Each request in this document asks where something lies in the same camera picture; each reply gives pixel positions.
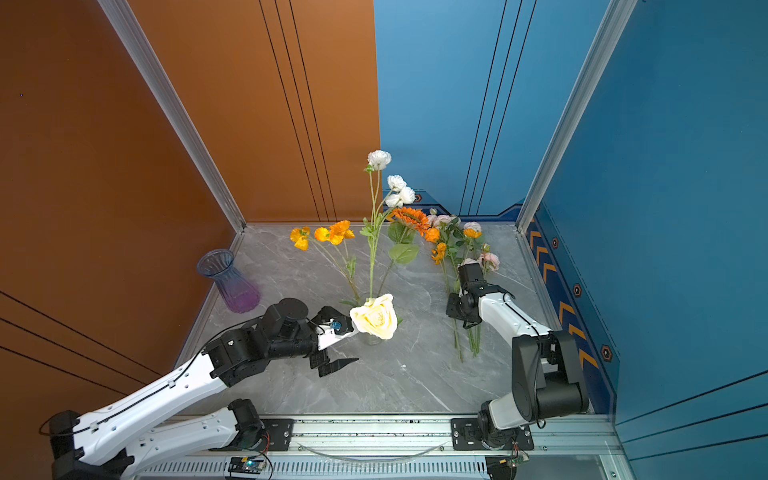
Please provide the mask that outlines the clear ribbed glass vase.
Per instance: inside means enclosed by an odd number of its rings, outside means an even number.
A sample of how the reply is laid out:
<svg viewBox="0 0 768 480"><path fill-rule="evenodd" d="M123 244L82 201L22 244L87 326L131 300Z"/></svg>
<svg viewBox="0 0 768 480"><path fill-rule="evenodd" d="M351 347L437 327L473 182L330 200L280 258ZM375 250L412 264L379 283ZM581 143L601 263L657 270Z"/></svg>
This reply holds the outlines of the clear ribbed glass vase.
<svg viewBox="0 0 768 480"><path fill-rule="evenodd" d="M363 339L368 345L376 345L383 341L380 337L389 325L389 314L385 306L386 297L370 299L358 308L358 329L363 332Z"/></svg>

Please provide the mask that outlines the cream white rose stem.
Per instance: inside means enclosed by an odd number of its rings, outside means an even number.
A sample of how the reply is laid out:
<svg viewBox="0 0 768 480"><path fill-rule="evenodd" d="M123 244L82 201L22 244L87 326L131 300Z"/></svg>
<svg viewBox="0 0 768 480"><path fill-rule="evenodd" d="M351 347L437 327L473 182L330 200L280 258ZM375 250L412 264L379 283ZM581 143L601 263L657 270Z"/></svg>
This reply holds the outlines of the cream white rose stem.
<svg viewBox="0 0 768 480"><path fill-rule="evenodd" d="M392 294L370 298L352 308L350 318L358 331L382 340L392 339L399 324Z"/></svg>

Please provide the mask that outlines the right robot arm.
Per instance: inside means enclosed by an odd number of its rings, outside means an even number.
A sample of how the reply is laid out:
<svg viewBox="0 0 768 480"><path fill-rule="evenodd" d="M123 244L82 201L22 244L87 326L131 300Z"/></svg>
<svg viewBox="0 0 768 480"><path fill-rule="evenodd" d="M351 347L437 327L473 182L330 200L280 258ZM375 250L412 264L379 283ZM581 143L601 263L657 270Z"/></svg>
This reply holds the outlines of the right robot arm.
<svg viewBox="0 0 768 480"><path fill-rule="evenodd" d="M446 313L468 327L493 327L511 349L511 390L482 404L469 444L495 450L521 443L530 450L526 436L532 425L543 427L550 418L588 411L587 384L572 334L537 322L503 289L452 293Z"/></svg>

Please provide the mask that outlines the white ranunculus flower stem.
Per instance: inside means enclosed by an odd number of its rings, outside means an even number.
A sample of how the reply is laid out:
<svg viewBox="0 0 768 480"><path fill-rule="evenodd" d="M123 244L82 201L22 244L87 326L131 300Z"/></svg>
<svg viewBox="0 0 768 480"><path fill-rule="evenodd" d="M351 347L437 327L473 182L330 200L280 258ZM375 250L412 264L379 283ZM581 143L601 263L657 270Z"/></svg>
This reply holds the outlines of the white ranunculus flower stem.
<svg viewBox="0 0 768 480"><path fill-rule="evenodd" d="M383 150L375 150L367 155L365 172L369 180L371 214L369 218L363 219L361 233L369 247L369 299L374 297L376 256L384 222L396 208L413 204L416 200L415 190L400 175L384 178L383 172L391 161L391 154Z"/></svg>

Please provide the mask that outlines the orange poppy flower stem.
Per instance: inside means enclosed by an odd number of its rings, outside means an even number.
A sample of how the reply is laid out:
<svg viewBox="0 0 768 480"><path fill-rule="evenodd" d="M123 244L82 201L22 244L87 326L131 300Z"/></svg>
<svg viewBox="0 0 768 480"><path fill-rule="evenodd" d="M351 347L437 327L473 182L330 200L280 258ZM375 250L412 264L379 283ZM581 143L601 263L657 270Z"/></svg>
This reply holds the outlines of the orange poppy flower stem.
<svg viewBox="0 0 768 480"><path fill-rule="evenodd" d="M355 233L351 229L349 220L342 220L328 227L312 229L308 226L294 228L289 239L294 247L301 251L308 251L311 246L320 249L322 255L328 259L339 273L344 277L352 291L353 299L343 303L349 306L361 306L363 299L356 284L357 257L349 251L346 242L354 240Z"/></svg>

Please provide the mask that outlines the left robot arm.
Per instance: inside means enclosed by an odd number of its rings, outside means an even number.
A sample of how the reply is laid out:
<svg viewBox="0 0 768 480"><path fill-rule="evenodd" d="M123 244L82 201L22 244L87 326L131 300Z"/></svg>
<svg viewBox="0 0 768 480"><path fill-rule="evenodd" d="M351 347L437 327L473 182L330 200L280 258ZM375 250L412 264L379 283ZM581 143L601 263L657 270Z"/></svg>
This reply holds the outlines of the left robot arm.
<svg viewBox="0 0 768 480"><path fill-rule="evenodd" d="M169 424L187 407L263 373L279 359L306 358L319 376L348 360L328 348L358 332L352 319L324 306L315 316L295 298L215 334L190 360L155 382L85 414L67 410L47 423L55 479L132 479L158 463L207 449L246 450L268 438L248 399L196 420Z"/></svg>

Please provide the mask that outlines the orange gerbera flower stem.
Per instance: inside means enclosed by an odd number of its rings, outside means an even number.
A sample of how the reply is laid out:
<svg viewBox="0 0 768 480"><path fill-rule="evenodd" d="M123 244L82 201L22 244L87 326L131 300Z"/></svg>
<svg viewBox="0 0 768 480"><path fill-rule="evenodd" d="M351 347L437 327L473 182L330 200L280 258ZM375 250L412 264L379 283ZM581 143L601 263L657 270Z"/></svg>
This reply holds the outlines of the orange gerbera flower stem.
<svg viewBox="0 0 768 480"><path fill-rule="evenodd" d="M411 207L395 208L387 220L387 236L393 245L388 250L389 265L377 290L378 294L383 292L389 273L396 265L407 265L416 259L416 238L424 237L430 229L427 215L422 210Z"/></svg>

